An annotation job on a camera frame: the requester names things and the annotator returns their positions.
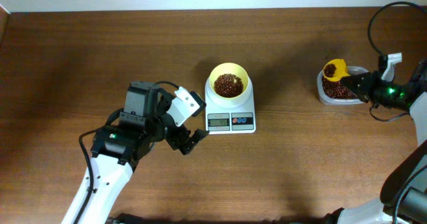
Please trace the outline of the yellow measuring scoop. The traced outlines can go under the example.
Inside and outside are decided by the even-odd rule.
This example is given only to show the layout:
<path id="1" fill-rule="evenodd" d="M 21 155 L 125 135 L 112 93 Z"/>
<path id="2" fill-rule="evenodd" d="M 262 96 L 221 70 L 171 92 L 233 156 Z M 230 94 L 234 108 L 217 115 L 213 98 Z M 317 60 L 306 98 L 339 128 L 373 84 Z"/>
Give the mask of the yellow measuring scoop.
<path id="1" fill-rule="evenodd" d="M 339 82 L 342 77 L 350 76 L 350 74 L 348 73 L 348 67 L 346 65 L 346 62 L 343 59 L 333 59 L 327 62 L 325 66 L 330 63 L 333 63 L 336 66 L 336 72 L 333 77 L 330 77 L 330 78 L 325 77 L 327 80 L 331 82 Z"/>

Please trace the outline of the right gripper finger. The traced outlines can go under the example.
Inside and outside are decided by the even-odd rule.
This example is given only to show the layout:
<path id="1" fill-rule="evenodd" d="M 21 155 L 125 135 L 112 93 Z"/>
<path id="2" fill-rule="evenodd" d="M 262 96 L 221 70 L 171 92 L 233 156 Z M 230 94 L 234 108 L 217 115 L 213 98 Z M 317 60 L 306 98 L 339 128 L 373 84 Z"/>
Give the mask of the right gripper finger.
<path id="1" fill-rule="evenodd" d="M 367 76 L 367 73 L 345 76 L 345 77 L 342 77 L 340 79 L 340 83 L 343 86 L 357 86 L 358 84 L 360 84 L 362 82 L 362 80 L 363 80 L 363 78 L 365 78 L 365 76 Z"/>
<path id="2" fill-rule="evenodd" d="M 370 101 L 367 90 L 365 90 L 360 82 L 341 80 L 340 83 L 353 92 L 361 102 L 368 103 Z"/>

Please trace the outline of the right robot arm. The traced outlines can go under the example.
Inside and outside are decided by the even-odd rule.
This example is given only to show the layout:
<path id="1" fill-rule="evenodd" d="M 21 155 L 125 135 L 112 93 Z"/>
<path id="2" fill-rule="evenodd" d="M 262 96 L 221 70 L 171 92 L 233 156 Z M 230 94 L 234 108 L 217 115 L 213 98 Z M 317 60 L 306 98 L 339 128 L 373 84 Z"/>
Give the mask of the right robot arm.
<path id="1" fill-rule="evenodd" d="M 342 84 L 358 98 L 399 109 L 414 122 L 416 148 L 386 178 L 379 197 L 353 208 L 339 208 L 322 223 L 425 223 L 426 222 L 426 61 L 419 62 L 408 82 L 396 84 L 379 71 L 352 75 Z"/>

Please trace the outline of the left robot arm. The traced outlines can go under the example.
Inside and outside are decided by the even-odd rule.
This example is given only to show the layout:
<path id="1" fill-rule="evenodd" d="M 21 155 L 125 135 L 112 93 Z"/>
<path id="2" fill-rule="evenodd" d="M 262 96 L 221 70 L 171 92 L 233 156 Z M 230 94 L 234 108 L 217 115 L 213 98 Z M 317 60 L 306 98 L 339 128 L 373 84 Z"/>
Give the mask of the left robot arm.
<path id="1" fill-rule="evenodd" d="M 184 125 L 205 109 L 200 95 L 184 87 L 169 93 L 163 84 L 131 82 L 125 105 L 90 131 L 93 144 L 83 150 L 87 169 L 64 223 L 105 223 L 139 161 L 156 143 L 167 141 L 173 150 L 187 155 L 208 135 L 206 130 L 191 132 Z"/>

